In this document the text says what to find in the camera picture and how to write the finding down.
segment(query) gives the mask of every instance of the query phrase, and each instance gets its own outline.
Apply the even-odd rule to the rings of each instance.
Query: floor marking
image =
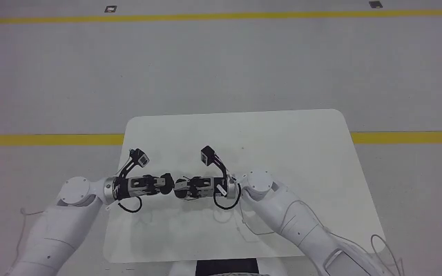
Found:
[[[355,144],[442,144],[442,131],[351,132]],[[124,134],[0,135],[0,146],[121,146]]]
[[[145,14],[83,17],[4,17],[0,24],[200,21],[232,19],[299,19],[338,17],[442,17],[442,10],[359,10],[316,12],[234,12],[207,14]]]

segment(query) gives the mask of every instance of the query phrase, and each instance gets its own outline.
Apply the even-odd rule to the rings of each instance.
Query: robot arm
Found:
[[[170,174],[127,179],[132,168],[145,167],[148,163],[147,156],[140,149],[131,150],[130,156],[130,161],[121,169],[118,177],[103,178],[97,182],[89,182],[84,177],[73,177],[66,181],[56,200],[31,228],[25,253],[10,274],[56,275],[85,240],[103,204],[172,191],[173,179]]]
[[[303,201],[267,172],[253,171],[240,183],[241,198],[275,233],[308,256],[320,276],[391,275],[376,260],[327,232]]]

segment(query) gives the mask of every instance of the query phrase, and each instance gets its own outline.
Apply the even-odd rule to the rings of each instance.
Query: wire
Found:
[[[19,256],[20,256],[20,244],[21,241],[23,240],[23,235],[25,232],[25,227],[26,227],[26,217],[30,216],[30,215],[37,215],[37,214],[41,214],[44,211],[39,211],[39,212],[35,212],[35,213],[27,213],[25,208],[20,208],[20,214],[23,215],[23,224],[21,225],[21,230],[20,230],[20,236],[19,236],[19,241],[17,242],[17,245],[15,246],[15,257],[14,257],[14,261],[12,261],[12,264],[10,266],[10,270],[8,270],[8,272],[6,272],[4,274],[4,276],[9,275],[10,271],[12,270],[12,267],[15,266],[15,264],[17,263],[17,261],[19,260]]]
[[[241,212],[241,222],[247,227],[247,229],[250,230],[250,232],[252,232],[253,234],[257,235],[257,236],[262,236],[262,235],[268,235],[268,234],[273,234],[275,232],[271,231],[271,232],[265,232],[265,233],[256,233],[255,231],[253,231],[250,226],[246,223],[246,221],[244,220],[244,214],[242,213],[242,206],[241,206],[241,201],[240,201],[240,212]]]
[[[379,257],[379,254],[378,254],[378,252],[376,251],[376,249],[374,249],[373,238],[375,238],[375,237],[379,238],[379,239],[385,244],[385,247],[387,247],[388,251],[390,252],[390,254],[391,254],[392,257],[393,257],[394,265],[396,266],[396,269],[398,270],[399,276],[403,276],[403,275],[404,275],[404,274],[403,274],[403,271],[402,271],[402,273],[401,273],[401,270],[399,269],[398,262],[396,261],[396,257],[394,256],[392,249],[388,246],[387,242],[386,242],[381,236],[379,236],[379,235],[377,235],[377,234],[373,234],[373,235],[370,237],[370,243],[372,244],[372,248],[373,248],[374,254],[376,254],[376,257],[378,257],[379,261],[380,261],[380,262],[381,262],[381,263],[382,263],[382,264],[388,269],[388,271],[389,271],[391,274],[393,274],[393,272],[388,268],[387,264],[384,263],[384,261],[381,259],[381,257]]]
[[[229,207],[224,207],[218,204],[218,202],[216,201],[216,193],[215,191],[213,191],[213,203],[215,203],[215,205],[223,210],[230,210],[235,208],[236,204],[238,204],[238,202],[240,201],[241,198],[241,185],[239,183],[237,183],[238,185],[238,196],[236,197],[235,203],[233,203],[232,205],[230,205]]]
[[[284,214],[284,217],[282,218],[282,222],[281,222],[281,225],[279,226],[279,231],[281,232],[282,230],[283,230],[283,224],[284,224],[284,221],[285,221],[285,218],[286,218],[286,216],[287,216],[287,213],[289,212],[289,209],[290,209],[290,207],[293,205],[293,204],[295,204],[296,202],[299,202],[299,203],[301,203],[301,204],[304,204],[306,207],[308,207],[308,209],[310,210],[310,212],[314,215],[314,217],[316,218],[316,220],[318,221],[318,223],[323,227],[323,229],[325,230],[325,232],[327,232],[327,233],[329,233],[330,235],[333,235],[333,236],[335,236],[335,237],[337,237],[337,238],[339,238],[339,239],[343,239],[343,240],[345,240],[345,241],[347,241],[347,242],[350,242],[350,243],[352,243],[352,244],[354,244],[354,245],[356,245],[357,247],[359,247],[363,252],[365,252],[365,254],[367,254],[367,256],[369,256],[370,258],[371,258],[371,255],[360,245],[360,244],[358,244],[358,243],[356,243],[355,241],[352,241],[352,240],[350,240],[350,239],[347,239],[347,238],[345,238],[345,237],[342,237],[342,236],[340,236],[340,235],[337,235],[337,234],[335,234],[335,233],[333,233],[332,231],[330,231],[330,229],[328,229],[327,227],[325,227],[324,226],[324,224],[321,222],[321,220],[319,219],[319,217],[317,216],[317,214],[315,213],[315,211],[313,211],[313,209],[309,206],[309,204],[307,204],[307,203],[305,203],[304,201],[302,201],[302,200],[300,200],[300,199],[297,199],[297,200],[295,200],[295,201],[293,201],[293,202],[291,202],[289,205],[288,205],[288,207],[287,207],[287,209],[286,209],[286,211],[285,211],[285,214]],[[253,230],[251,230],[250,229],[250,227],[247,225],[247,223],[245,222],[245,220],[244,220],[244,216],[243,216],[243,214],[242,214],[242,209],[241,209],[241,203],[240,203],[240,211],[241,211],[241,216],[242,216],[242,223],[243,224],[245,224],[245,226],[253,233],[253,234],[255,234],[255,235],[268,235],[268,234],[273,234],[273,233],[275,233],[275,232],[268,232],[268,233],[258,233],[258,234],[256,234]],[[382,259],[381,259],[381,257],[379,256],[379,253],[378,253],[378,251],[375,249],[375,247],[374,247],[374,245],[373,245],[373,238],[375,238],[375,237],[377,237],[377,238],[379,238],[384,244],[385,244],[385,247],[387,247],[387,249],[388,249],[388,251],[390,252],[390,254],[392,255],[392,257],[393,257],[393,261],[394,261],[394,265],[395,265],[395,267],[396,267],[396,269],[397,269],[397,271],[398,271],[398,275],[399,276],[405,276],[405,271],[404,271],[404,268],[403,268],[403,260],[401,259],[401,258],[399,258],[398,259],[398,261],[396,260],[396,257],[394,256],[394,253],[393,253],[393,251],[392,251],[392,249],[389,247],[389,245],[388,245],[388,243],[381,237],[381,236],[379,236],[379,235],[377,235],[377,234],[373,234],[371,237],[370,237],[370,243],[372,244],[372,248],[373,248],[373,252],[374,252],[374,254],[378,257],[378,259],[379,259],[379,261],[382,263],[382,265],[384,265],[384,267],[392,274],[392,275],[395,275],[391,270],[390,270],[390,268],[388,267],[388,264],[386,264]],[[398,265],[398,262],[400,262],[401,263],[401,268],[402,268],[402,272],[401,272],[401,270],[399,269],[399,265]]]
[[[124,162],[124,164],[123,164],[123,166],[113,175],[114,177],[116,177],[118,174],[119,174],[119,172],[121,172],[122,171],[122,169],[127,165],[127,163],[129,162],[129,160],[131,160],[131,157],[129,156],[128,158],[127,158],[127,160],[126,160],[126,162]]]
[[[138,198],[138,200],[140,201],[140,207],[138,207],[137,210],[131,210],[131,209],[128,209],[128,208],[124,207],[123,204],[121,204],[121,202],[118,202],[118,206],[120,206],[120,207],[121,207],[123,210],[125,210],[126,212],[129,212],[129,213],[136,213],[136,212],[138,212],[139,210],[141,210],[141,208],[143,207],[143,201],[141,200],[141,197],[136,197],[136,198]]]

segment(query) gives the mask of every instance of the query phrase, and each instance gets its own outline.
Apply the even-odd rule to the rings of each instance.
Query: black square marker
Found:
[[[116,12],[117,11],[117,6],[106,6],[106,9],[104,10],[104,12]]]
[[[370,7],[372,7],[372,8],[383,8],[380,1],[368,1],[368,3],[370,4]]]

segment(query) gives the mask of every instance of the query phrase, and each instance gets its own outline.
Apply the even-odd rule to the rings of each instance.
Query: black cable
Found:
[[[241,185],[239,183],[237,183],[238,185],[238,197],[236,197],[235,203],[229,207],[224,207],[218,204],[218,202],[216,201],[216,193],[215,191],[213,191],[213,203],[215,203],[215,205],[223,210],[230,210],[232,208],[235,208],[236,204],[238,204],[238,202],[240,201],[241,198]]]
[[[120,207],[121,207],[123,210],[125,210],[126,212],[129,212],[129,213],[136,213],[136,212],[138,212],[139,210],[141,210],[141,207],[143,206],[143,201],[141,200],[141,198],[140,198],[140,197],[136,197],[136,198],[138,198],[138,200],[140,201],[140,207],[138,207],[137,210],[130,210],[130,209],[124,207],[120,202],[118,202],[118,206],[120,206]]]

